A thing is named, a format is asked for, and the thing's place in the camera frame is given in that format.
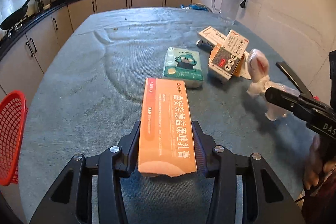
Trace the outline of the person's right hand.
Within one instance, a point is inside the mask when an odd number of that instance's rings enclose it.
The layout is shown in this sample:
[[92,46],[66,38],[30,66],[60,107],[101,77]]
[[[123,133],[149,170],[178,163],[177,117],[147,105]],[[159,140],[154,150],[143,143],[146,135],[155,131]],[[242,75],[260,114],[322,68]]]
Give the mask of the person's right hand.
[[303,185],[306,190],[310,190],[312,186],[317,186],[319,183],[319,175],[321,173],[328,174],[335,168],[335,153],[334,157],[328,161],[322,160],[321,157],[321,136],[315,135],[310,145],[309,157],[305,164],[305,172],[303,175]]

